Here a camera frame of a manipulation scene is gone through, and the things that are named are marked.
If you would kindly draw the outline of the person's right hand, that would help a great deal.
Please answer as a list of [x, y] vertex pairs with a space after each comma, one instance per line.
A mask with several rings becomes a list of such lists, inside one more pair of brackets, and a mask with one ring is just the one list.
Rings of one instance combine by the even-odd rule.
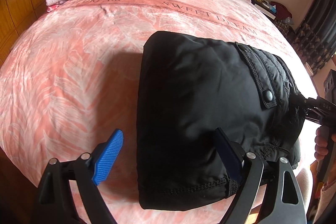
[[329, 132], [329, 128], [326, 126], [320, 126], [316, 131], [315, 141], [315, 159], [317, 161], [321, 161], [329, 154], [329, 150], [327, 148], [327, 136], [326, 134]]

